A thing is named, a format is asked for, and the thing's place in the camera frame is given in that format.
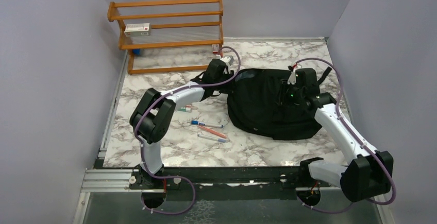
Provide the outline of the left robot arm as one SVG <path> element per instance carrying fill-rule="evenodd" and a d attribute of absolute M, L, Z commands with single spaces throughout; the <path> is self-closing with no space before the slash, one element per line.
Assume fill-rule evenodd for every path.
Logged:
<path fill-rule="evenodd" d="M 129 123 L 141 147 L 141 167 L 145 171 L 142 181 L 149 188 L 161 184 L 163 167 L 160 141 L 167 133 L 174 112 L 195 102 L 203 101 L 230 82 L 234 72 L 229 69 L 232 56 L 213 59 L 205 72 L 179 88 L 159 92 L 146 90 L 133 111 Z"/>

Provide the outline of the black student backpack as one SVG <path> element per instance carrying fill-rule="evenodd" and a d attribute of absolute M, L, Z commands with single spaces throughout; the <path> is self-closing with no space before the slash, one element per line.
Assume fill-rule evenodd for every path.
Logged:
<path fill-rule="evenodd" d="M 320 85 L 331 70 L 328 67 L 320 78 L 317 77 Z M 240 71 L 227 97 L 232 124 L 248 133 L 274 140 L 295 141 L 313 137 L 322 127 L 314 118 L 316 109 L 336 101 L 329 93 L 320 91 L 310 98 L 310 108 L 280 106 L 280 85 L 289 75 L 289 70 L 277 69 L 248 68 Z"/>

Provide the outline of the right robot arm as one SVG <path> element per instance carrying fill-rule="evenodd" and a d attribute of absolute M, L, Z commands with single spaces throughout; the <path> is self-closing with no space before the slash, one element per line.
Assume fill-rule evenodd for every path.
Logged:
<path fill-rule="evenodd" d="M 394 159 L 387 151 L 379 151 L 357 131 L 340 109 L 339 98 L 320 91 L 320 79 L 312 68 L 289 68 L 289 78 L 282 82 L 280 104 L 308 114 L 318 128 L 324 128 L 337 143 L 345 166 L 322 158 L 301 161 L 298 182 L 310 186 L 324 181 L 339 187 L 351 202 L 367 200 L 391 192 Z"/>

